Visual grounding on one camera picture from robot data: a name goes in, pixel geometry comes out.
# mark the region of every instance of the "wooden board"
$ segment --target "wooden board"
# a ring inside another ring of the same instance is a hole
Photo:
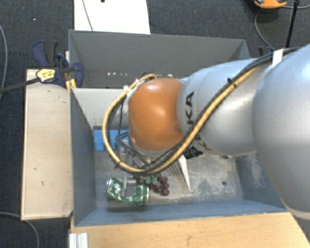
[[[71,224],[71,233],[86,232],[89,248],[310,248],[289,212],[91,227]]]

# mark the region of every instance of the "white paper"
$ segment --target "white paper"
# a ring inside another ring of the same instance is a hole
[[[93,31],[150,34],[146,0],[84,0]],[[82,0],[74,0],[74,29],[91,30]]]

